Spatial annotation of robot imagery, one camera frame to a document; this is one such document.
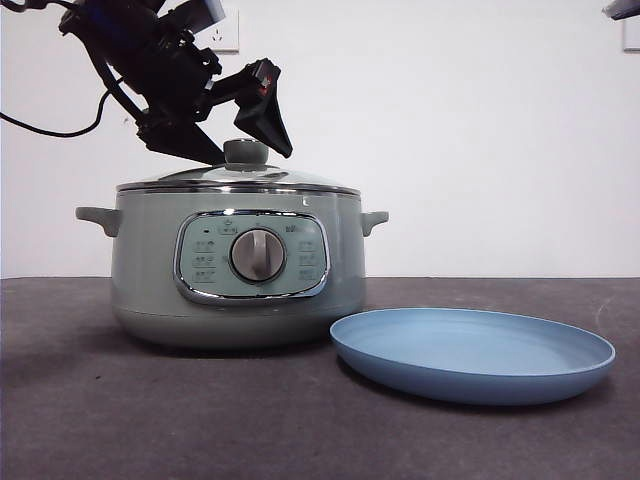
pot handle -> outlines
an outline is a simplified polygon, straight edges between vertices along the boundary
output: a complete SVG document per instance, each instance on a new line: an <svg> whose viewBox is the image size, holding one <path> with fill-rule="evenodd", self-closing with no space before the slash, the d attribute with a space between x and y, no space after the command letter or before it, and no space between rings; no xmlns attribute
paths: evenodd
<svg viewBox="0 0 640 480"><path fill-rule="evenodd" d="M389 212L371 212L362 214L362 235L368 237L376 225L389 221Z"/></svg>
<svg viewBox="0 0 640 480"><path fill-rule="evenodd" d="M76 218L97 223L104 229L107 237L115 238L118 236L118 230L120 229L122 212L108 208L78 207L76 208Z"/></svg>

robotic arm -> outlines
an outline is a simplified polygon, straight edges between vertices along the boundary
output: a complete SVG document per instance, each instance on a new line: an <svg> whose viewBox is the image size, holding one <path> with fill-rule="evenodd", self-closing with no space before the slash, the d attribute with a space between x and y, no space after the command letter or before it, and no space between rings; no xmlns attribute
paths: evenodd
<svg viewBox="0 0 640 480"><path fill-rule="evenodd" d="M235 100L235 125L285 157L292 146L276 97L280 69L262 59L239 73L214 81L222 73L212 50L198 49L194 34L219 22L219 0L187 0L164 16L166 0L1 0L15 11L43 9L49 3L67 8L60 31L84 44L111 95L136 120L138 136L150 150L216 165L220 148L196 125L215 105ZM141 110L120 88L109 65L142 95Z"/></svg>

plate rim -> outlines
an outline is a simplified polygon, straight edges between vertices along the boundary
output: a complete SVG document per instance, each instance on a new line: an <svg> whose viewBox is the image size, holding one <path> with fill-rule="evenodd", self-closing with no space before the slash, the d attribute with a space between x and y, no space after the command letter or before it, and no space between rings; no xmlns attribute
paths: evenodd
<svg viewBox="0 0 640 480"><path fill-rule="evenodd" d="M454 369L448 369L448 368L436 368L436 367L429 367L429 366L424 366L424 365L417 365L415 363L409 363L409 362L401 362L399 360L395 360L393 358L388 358L388 357L384 357L381 355L373 355L371 353L367 353L364 352L360 349L355 348L352 345L349 345L348 343L341 341L337 338L334 328L337 328L337 326L345 321L348 321L354 317L359 317L359 316L366 316L368 314L371 313L378 313L378 312L397 312L397 311L407 311L407 310L411 310L411 311L416 311L416 310L420 310L420 311L454 311L454 312L464 312L464 313L483 313L483 314L493 314L493 315L499 315L499 316L508 316L508 317L519 317L519 318L525 318L527 320L533 320L533 321L537 321L537 322L545 322L545 323L550 323L550 324L554 324L554 325L561 325L563 327L567 327L570 329L574 329L574 330L578 330L582 333L586 333L592 337L594 337L596 340L599 340L601 342L603 342L604 344L606 344L609 349L611 350L611 354L609 355L609 357L600 362L597 363L595 365L592 365L590 367L583 367L583 368L574 368L571 370L567 370L561 373L518 373L518 374L513 374L513 373L482 373L482 372L465 372L465 371L461 371L461 370L454 370ZM469 309L469 308L447 308L447 307L397 307L397 308L378 308L378 309L373 309L373 310L367 310L365 312L359 312L359 313L354 313L351 315L347 315L339 320L336 320L331 327L329 328L329 334L331 335L331 339L334 342L337 342L338 344L352 350L353 352L356 352L360 355L365 355L367 357L376 359L376 360L384 360L386 362L391 362L391 363L395 363L397 365L401 365L403 367L406 366L410 366L410 367L415 367L415 368L419 368L419 369L425 369L425 370L431 370L434 372L443 372L443 373L453 373L453 374L458 374L458 375L475 375L475 376L485 376L485 377L497 377L497 378L532 378L532 377L563 377L563 376L567 376L567 375L576 375L576 374L580 374L580 373L589 373L589 372L594 372L597 370L600 370L602 368L606 368L611 366L611 364L614 362L615 358L616 358L616 349L613 346L613 344L611 342L609 342L606 338L598 335L597 333L593 333L589 330L585 330L584 328L580 328L580 327L576 327L574 325L569 325L567 323L562 323L562 322L556 322L554 320L548 320L546 318L540 318L540 317L532 317L530 315L521 315L521 314L517 314L517 313L508 313L508 312L496 312L493 310L480 310L480 309Z"/></svg>

gray table surface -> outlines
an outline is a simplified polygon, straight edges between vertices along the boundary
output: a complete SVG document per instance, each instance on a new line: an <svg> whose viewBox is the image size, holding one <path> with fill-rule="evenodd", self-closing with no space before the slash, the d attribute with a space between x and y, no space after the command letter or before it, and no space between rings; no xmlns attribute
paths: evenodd
<svg viewBox="0 0 640 480"><path fill-rule="evenodd" d="M637 479L640 279L369 279L367 308L557 320L618 357L586 394L447 404L361 377L328 340L198 354L135 341L107 279L2 283L3 479Z"/></svg>

control button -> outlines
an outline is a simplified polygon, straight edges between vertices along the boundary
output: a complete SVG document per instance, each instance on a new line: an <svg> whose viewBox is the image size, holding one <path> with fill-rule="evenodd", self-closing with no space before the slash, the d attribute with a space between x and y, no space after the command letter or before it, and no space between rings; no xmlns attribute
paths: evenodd
<svg viewBox="0 0 640 480"><path fill-rule="evenodd" d="M213 253L216 243L213 240L196 240L193 242L194 253Z"/></svg>
<svg viewBox="0 0 640 480"><path fill-rule="evenodd" d="M298 257L298 265L300 265L301 267L315 267L317 265L317 258L315 256L315 254L310 254L310 255L300 255Z"/></svg>
<svg viewBox="0 0 640 480"><path fill-rule="evenodd" d="M194 283L216 283L215 270L199 270L193 274Z"/></svg>
<svg viewBox="0 0 640 480"><path fill-rule="evenodd" d="M218 227L218 233L220 235L235 235L238 233L238 227L234 227L233 225Z"/></svg>
<svg viewBox="0 0 640 480"><path fill-rule="evenodd" d="M315 268L305 268L304 270L300 270L300 275L298 277L300 280L317 280L317 273Z"/></svg>
<svg viewBox="0 0 640 480"><path fill-rule="evenodd" d="M191 259L191 265L195 268L215 268L215 261L214 255L197 255Z"/></svg>
<svg viewBox="0 0 640 480"><path fill-rule="evenodd" d="M231 247L231 263L245 279L263 282L275 277L284 264L284 247L273 233L249 230Z"/></svg>
<svg viewBox="0 0 640 480"><path fill-rule="evenodd" d="M301 240L298 242L299 252L315 252L316 244L313 240Z"/></svg>

